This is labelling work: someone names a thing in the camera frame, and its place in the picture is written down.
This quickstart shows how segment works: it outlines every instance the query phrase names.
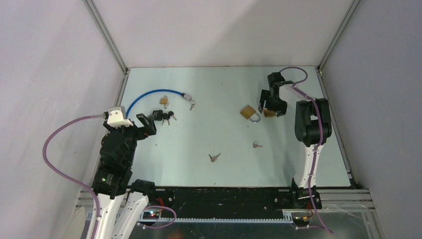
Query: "brass padlock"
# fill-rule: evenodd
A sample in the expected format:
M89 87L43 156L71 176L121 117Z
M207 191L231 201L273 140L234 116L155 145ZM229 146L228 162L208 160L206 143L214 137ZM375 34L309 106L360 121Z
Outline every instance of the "brass padlock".
M257 114L256 110L252 108L250 105L247 105L245 108L243 108L242 111L240 111L240 114L243 117L245 117L245 119L250 120L254 123L258 123L261 120L261 117L259 116L259 114ZM251 119L253 115L258 116L258 119L257 120Z

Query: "key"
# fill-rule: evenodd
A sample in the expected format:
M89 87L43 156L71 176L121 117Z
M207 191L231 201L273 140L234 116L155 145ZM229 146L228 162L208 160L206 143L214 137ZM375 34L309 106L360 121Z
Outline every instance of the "key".
M169 106L169 99L167 98L167 96L163 96L163 98L160 99L160 104L164 105L164 108L167 109L167 107Z
M210 154L208 154L208 156L210 157L210 159L211 159L211 163L214 163L216 160L217 160L217 158L220 156L220 154L221 153L219 153L219 154L217 154L216 156L214 156L214 157L212 157Z
M262 148L262 145L259 145L259 144L258 144L258 142L256 142L256 141L255 141L255 142L253 143L253 147L254 147L254 148Z
M177 120L176 117L174 116L174 112L173 111L169 111L169 116L173 117L174 120Z
M191 109L190 109L190 111L193 109L195 107L195 101L192 101L192 104L191 104Z

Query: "purple tube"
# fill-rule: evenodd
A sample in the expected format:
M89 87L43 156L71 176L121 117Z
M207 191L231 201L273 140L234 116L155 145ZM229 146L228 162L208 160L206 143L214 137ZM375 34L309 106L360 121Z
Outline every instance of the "purple tube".
M305 78L304 78L303 80L301 80L301 81L294 82L294 83L293 83L293 86L295 86L295 85L297 85L297 84L299 84L299 83L302 83L302 82L304 82L305 80L307 80L307 79L308 79L308 73L307 73L304 69L302 69L301 67L297 67L297 66L288 66L288 67L285 67L285 68L281 69L281 70L280 70L280 72L282 72L282 71L284 71L284 70L287 70L287 69L298 69L298 70L303 71L303 72L304 72L304 74L305 74Z
M102 118L102 117L103 117L103 115L94 115L94 116L85 116L85 117L80 117L80 118L74 119L74 120L70 121L69 123L65 124L64 126L58 128L56 131L54 131L47 138L47 140L44 143L44 146L42 147L42 157L44 158L44 162L54 172L56 172L57 174L59 174L60 176L62 176L64 178L66 178L67 180L72 181L72 182L78 184L79 186L81 186L81 187L85 188L86 190L88 190L89 193L91 193L92 197L94 198L95 205L96 205L96 208L97 208L97 218L100 216L100 210L99 210L99 208L100 208L100 202L98 200L98 197L95 195L94 191L91 189L90 186L84 184L83 182L81 182L81 181L79 181L77 179L74 179L74 178L72 178L72 177L64 174L62 171L60 171L56 167L54 167L53 164L51 164L50 161L48 161L48 158L47 158L47 146L48 146L48 143L50 143L50 141L53 139L53 137L56 136L60 131L62 131L66 127L68 127L68 126L70 126L70 125L72 125L72 124L74 124L76 122L79 122L81 120L95 119L95 118ZM91 239L94 239L95 238L95 233L97 232L97 227L98 227L98 220L95 220L93 232L92 232L92 235L91 235Z
M309 227L298 227L298 226L296 226L296 224L295 223L293 223L293 224L291 224L294 228L297 228L297 229L309 229L309 228L319 228L319 229L325 229L324 227L321 227L321 226L309 226Z

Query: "metal profile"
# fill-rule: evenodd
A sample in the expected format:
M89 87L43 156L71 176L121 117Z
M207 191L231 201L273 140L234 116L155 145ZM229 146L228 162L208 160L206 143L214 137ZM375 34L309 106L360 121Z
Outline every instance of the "metal profile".
M121 100L123 99L124 90L126 89L127 79L129 78L129 72L130 72L130 70L128 70L123 75L123 79L122 79L121 84L119 86L116 99L114 100L115 106L120 106L120 104L121 104Z
M361 213L369 239L384 239L385 236L376 222L376 213Z
M319 85L321 86L322 94L330 102L329 95L328 95L327 89L325 87L324 80L322 79L322 76L319 74L319 70L317 68L316 68L316 74L318 76ZM344 147L344 141L343 141L343 138L342 138L341 133L340 133L340 129L339 129L338 124L337 124L337 117L335 116L335 113L334 113L334 110L332 109L331 104L329 104L329 110L330 110L330 114L331 114L332 127L334 129L334 133L335 133L335 136L337 138L338 147L340 148L341 156L343 157L344 166L346 167L347 173L349 173L352 176L352 180L355 183L357 183L358 180L355 177L355 175L353 174L352 167L350 165L350 161L349 161L349 158L347 156L346 149Z
M376 227L375 229L377 230L379 236L382 239L385 239L386 237L385 237L384 231L382 230L381 222L380 222L380 219L378 218L378 214L374 212L374 213L371 213L371 216L374 219L374 226Z
M116 59L121 71L123 73L127 72L127 66L123 61L123 58L116 46L116 44L113 41L113 38L110 35L110 32L108 31L103 18L101 17L100 13L98 12L97 7L95 6L93 0L83 0L85 3L85 6L87 7L89 13L91 14L95 24L98 27L98 30L100 31L101 35L103 36L105 43L107 44L108 48L110 49L111 53L113 54L114 58Z
M344 33L344 30L346 29L347 25L349 24L351 18L353 17L354 13L356 12L357 7L359 6L361 0L353 0L351 3L349 9L347 10L346 15L344 16L343 20L341 21L340 26L337 29L337 32L335 33L333 39L331 40L327 50L325 51L324 56L322 57L321 62L319 63L318 68L322 70L327 63L328 58L330 57L334 47L337 45L338 40Z
M91 221L93 211L88 211L86 216L86 221ZM118 211L116 221L119 219L122 214L122 210ZM143 219L143 215L140 215L139 222L169 222L172 218L159 218L159 219ZM201 218L177 218L175 220L177 223L289 223L293 222L292 214L285 213L284 218L279 219L201 219Z
M375 206L372 202L371 195L367 189L351 190L351 189L321 189L318 190L321 197L322 209L321 213L374 213ZM124 208L126 196L120 205ZM93 207L94 201L91 194L82 190L76 207ZM283 213L305 213L303 209L283 209Z

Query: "aluminum frame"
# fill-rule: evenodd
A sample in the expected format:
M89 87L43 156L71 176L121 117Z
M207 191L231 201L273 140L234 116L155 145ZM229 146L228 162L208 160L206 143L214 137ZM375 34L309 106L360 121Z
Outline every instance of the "aluminum frame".
M324 56L321 59L321 62L318 65L319 69L323 69L325 64L327 63L327 60L329 59L331 52L333 51L334 47L337 45L340 37L342 36L344 30L347 28L347 25L349 24L350 20L352 19L356 9L358 8L360 2L362 0L353 0L353 2L350 4L349 9L347 10L346 15L344 16L343 20L340 23L340 26L338 26L338 29L331 40L327 50L324 53Z
M114 101L115 105L119 105L121 103L125 86L127 83L128 75L130 69L127 68L116 44L114 43L97 7L95 6L93 0L83 0L87 10L91 14L93 21L95 22L96 26L98 27L100 34L103 36L107 46L109 47L111 53L113 54L114 58L116 59L121 71L124 73L122 83L119 87L118 93L116 95L116 99ZM333 51L334 47L338 43L341 35L345 31L350 19L353 17L357 7L359 6L361 0L353 0L351 3L347 14L344 16L340 26L337 29L336 34L334 35L333 39L331 40L328 49L326 50L320 64L316 67L316 71L318 73L319 83L322 89L322 93L325 98L329 99L327 90L325 88L325 84L322 78L322 69L324 68L328 58L330 57L331 52ZM338 128L338 124L336 122L336 116L332 110L330 105L330 114L332 119L332 124L334 131L337 136L338 144L340 147L340 151L343 157L343 161L346 167L348 174L350 175L349 178L353 182L357 182L357 179L353 176L352 167L350 165L350 161L347 157L346 150L344 148L343 140L341 137L341 133ZM318 189L318 192L321 196L322 202L322 209L319 210L321 213L361 213L362 220L365 223L365 227L367 230L368 237L371 239L378 239L378 238L385 238L380 223L375 211L374 204L372 202L372 198L369 194L369 190L367 189ZM76 208L78 207L88 207L92 208L94 206L94 201L90 195L85 190L80 192ZM303 213L306 210L299 210L299 209L286 209L283 210L284 213L287 215L292 215L296 213ZM179 219L180 222L192 222L192 223L203 223L208 222L208 220L195 220L195 219ZM263 222L263 221L254 221L254 220L238 220L240 223L254 223L254 222Z
M116 46L116 44L113 41L113 38L111 37L110 32L108 31L106 24L103 21L103 18L101 17L100 13L98 12L98 9L93 2L93 0L83 0L85 3L85 6L87 7L88 12L91 14L93 21L95 22L95 25L97 25L98 30L100 31L100 34L103 36L105 43L107 44L108 48L110 49L110 52L112 53L113 57L116 59L120 70L126 74L127 73L127 66L123 61L123 58Z

